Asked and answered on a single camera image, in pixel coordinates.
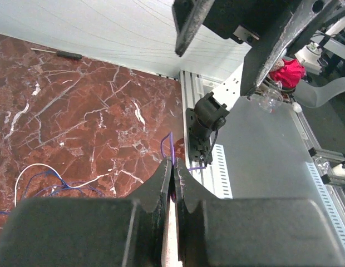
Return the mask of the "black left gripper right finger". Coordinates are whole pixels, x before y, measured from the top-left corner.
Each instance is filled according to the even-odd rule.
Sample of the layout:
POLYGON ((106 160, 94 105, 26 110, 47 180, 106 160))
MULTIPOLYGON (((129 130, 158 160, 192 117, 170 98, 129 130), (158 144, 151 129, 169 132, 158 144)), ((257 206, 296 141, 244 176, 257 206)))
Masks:
POLYGON ((220 199, 182 159, 174 186, 183 266, 345 266, 340 238, 313 200, 220 199))

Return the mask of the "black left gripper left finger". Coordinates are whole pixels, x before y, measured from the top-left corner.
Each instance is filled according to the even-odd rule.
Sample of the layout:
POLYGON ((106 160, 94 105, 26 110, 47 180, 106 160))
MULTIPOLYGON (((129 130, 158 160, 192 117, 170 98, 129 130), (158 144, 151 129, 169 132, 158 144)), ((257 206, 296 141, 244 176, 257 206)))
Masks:
POLYGON ((161 266, 170 160, 124 198, 36 197, 0 234, 0 266, 161 266))

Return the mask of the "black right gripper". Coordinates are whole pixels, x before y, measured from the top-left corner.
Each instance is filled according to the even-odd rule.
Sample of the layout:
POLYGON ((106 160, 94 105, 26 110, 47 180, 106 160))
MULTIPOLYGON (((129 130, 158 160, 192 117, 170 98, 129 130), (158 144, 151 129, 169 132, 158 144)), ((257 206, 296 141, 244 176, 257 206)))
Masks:
POLYGON ((175 0, 172 15, 182 57, 203 24, 222 39, 253 45, 244 58, 240 94, 260 86, 282 52, 298 52, 340 1, 175 0))

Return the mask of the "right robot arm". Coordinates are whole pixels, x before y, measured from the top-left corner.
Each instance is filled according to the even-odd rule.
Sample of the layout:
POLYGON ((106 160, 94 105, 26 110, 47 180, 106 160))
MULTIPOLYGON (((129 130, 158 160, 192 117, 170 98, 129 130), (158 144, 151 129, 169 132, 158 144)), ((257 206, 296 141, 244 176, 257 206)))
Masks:
POLYGON ((175 1, 175 52, 183 56, 201 26, 250 46, 227 80, 188 110, 188 155, 210 164, 218 131, 237 100, 251 96, 284 52, 299 51, 337 1, 175 1))

